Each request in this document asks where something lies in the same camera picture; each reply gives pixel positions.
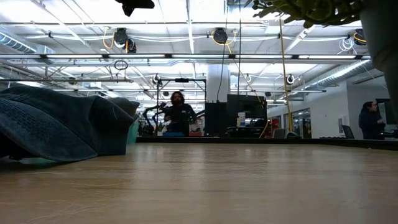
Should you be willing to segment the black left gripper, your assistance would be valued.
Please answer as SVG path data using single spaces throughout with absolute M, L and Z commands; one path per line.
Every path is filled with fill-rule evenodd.
M 115 0 L 122 4 L 124 14 L 128 17 L 134 12 L 135 9 L 153 9 L 155 4 L 152 0 Z

